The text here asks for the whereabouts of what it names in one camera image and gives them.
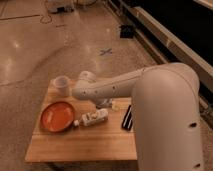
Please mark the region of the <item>translucent yellowish gripper finger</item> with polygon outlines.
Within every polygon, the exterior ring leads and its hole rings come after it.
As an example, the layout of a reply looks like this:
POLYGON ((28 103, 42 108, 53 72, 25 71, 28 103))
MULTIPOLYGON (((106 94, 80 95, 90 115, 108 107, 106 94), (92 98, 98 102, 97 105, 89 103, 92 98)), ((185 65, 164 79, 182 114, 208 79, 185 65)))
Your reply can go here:
POLYGON ((112 108, 113 111, 121 110, 121 106, 116 101, 112 102, 112 107, 111 108, 112 108))

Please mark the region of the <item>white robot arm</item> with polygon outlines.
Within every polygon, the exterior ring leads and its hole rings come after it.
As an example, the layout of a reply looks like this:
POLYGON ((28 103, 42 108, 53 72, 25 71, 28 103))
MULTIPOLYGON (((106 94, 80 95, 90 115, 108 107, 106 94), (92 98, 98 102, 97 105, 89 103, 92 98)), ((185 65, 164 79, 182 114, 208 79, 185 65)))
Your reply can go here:
POLYGON ((95 103, 131 99, 139 171, 205 171, 199 87, 190 66, 168 63, 101 81, 83 71, 72 95, 95 103))

